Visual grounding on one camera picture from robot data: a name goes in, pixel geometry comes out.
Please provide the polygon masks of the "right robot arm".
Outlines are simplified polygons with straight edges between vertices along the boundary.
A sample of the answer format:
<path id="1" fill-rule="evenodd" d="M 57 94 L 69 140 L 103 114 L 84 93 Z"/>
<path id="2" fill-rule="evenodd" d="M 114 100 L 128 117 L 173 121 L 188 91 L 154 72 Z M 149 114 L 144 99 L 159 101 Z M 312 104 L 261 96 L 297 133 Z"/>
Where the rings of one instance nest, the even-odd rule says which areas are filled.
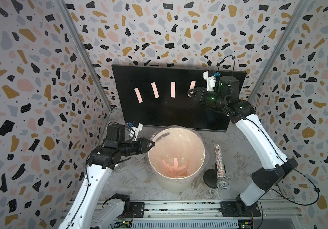
<path id="1" fill-rule="evenodd" d="M 241 130 L 255 150 L 262 167 L 252 173 L 252 182 L 236 197 L 235 211 L 239 215 L 253 207 L 273 186 L 297 167 L 272 141 L 259 121 L 255 109 L 247 100 L 240 100 L 239 80 L 233 76 L 206 78 L 207 87 L 191 89 L 187 94 L 196 102 L 224 114 Z"/>

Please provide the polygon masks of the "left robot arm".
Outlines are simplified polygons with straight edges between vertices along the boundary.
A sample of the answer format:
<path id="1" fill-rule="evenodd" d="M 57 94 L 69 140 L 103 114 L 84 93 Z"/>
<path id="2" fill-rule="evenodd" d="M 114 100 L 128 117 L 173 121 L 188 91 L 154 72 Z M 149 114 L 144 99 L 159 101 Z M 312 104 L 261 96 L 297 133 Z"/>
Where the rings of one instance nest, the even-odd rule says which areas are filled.
<path id="1" fill-rule="evenodd" d="M 85 163 L 85 177 L 61 229 L 110 229 L 117 217 L 130 216 L 130 197 L 115 194 L 95 214 L 101 192 L 115 167 L 132 156 L 148 153 L 155 143 L 136 136 L 132 127 L 110 122 L 103 143 L 91 151 Z"/>

